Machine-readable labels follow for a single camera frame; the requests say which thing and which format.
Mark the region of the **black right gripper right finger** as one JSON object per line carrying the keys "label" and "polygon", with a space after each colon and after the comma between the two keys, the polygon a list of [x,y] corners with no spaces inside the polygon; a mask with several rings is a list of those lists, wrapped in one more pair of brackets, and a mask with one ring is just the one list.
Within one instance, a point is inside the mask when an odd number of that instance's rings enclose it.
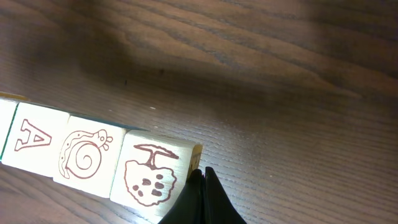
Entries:
{"label": "black right gripper right finger", "polygon": [[212,167],[205,167],[203,196],[205,223],[246,224],[229,200]]}

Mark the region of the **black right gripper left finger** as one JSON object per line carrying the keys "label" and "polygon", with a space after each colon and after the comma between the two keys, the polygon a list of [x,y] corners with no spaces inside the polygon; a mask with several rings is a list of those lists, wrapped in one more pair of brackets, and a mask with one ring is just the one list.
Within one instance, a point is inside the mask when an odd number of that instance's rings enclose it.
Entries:
{"label": "black right gripper left finger", "polygon": [[172,208],[159,224],[201,224],[203,199],[201,192],[203,176],[195,169],[189,176],[184,188]]}

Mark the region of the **wooden block yellow side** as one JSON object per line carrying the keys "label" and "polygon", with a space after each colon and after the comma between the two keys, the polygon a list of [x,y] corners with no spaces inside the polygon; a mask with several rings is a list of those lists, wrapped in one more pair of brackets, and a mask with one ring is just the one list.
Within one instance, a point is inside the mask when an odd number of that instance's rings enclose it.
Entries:
{"label": "wooden block yellow side", "polygon": [[148,131],[129,131],[123,141],[110,200],[150,222],[173,206],[200,163],[203,146]]}

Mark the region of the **wooden block red side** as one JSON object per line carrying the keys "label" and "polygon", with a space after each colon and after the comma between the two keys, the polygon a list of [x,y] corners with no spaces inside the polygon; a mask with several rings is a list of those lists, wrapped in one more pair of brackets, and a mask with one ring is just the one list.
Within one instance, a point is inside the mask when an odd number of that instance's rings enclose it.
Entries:
{"label": "wooden block red side", "polygon": [[58,153],[56,183],[108,198],[125,135],[141,128],[91,116],[69,117]]}

